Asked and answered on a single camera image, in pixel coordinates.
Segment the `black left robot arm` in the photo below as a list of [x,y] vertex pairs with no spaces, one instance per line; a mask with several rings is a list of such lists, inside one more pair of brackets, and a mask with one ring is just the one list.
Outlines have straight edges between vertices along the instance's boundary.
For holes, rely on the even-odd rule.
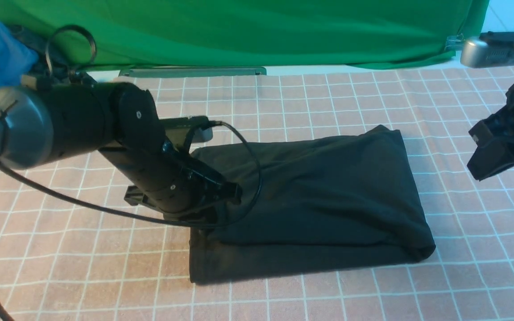
[[129,82],[0,87],[0,164],[26,170],[99,152],[132,185],[126,200],[171,218],[238,204],[241,187],[191,156],[212,138],[206,116],[161,119]]

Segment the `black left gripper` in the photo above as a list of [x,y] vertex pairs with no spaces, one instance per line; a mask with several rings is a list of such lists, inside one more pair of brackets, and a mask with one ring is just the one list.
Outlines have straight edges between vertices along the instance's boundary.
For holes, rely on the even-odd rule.
[[242,189],[189,154],[144,152],[123,146],[99,150],[132,185],[123,199],[163,214],[195,214],[229,202],[241,204]]

